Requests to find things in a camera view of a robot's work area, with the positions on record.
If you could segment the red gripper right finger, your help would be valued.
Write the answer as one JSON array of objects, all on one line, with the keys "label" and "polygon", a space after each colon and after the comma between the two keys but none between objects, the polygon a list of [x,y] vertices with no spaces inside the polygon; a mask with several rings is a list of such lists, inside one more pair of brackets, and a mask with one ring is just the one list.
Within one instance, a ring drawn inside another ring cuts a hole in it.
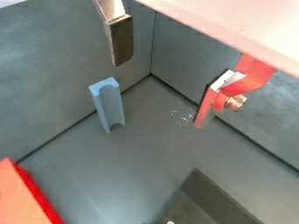
[{"label": "red gripper right finger", "polygon": [[241,53],[234,70],[225,69],[205,86],[193,118],[194,126],[204,127],[213,117],[213,111],[221,111],[224,108],[237,111],[246,101],[244,93],[261,88],[275,71],[268,64]]}]

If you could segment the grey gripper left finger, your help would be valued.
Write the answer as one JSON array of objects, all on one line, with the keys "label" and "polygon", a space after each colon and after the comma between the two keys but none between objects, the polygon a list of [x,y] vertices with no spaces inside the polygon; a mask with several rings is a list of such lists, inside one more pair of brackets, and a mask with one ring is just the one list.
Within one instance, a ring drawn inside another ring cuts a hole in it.
[{"label": "grey gripper left finger", "polygon": [[133,56],[133,18],[121,0],[92,0],[102,19],[112,63],[116,67]]}]

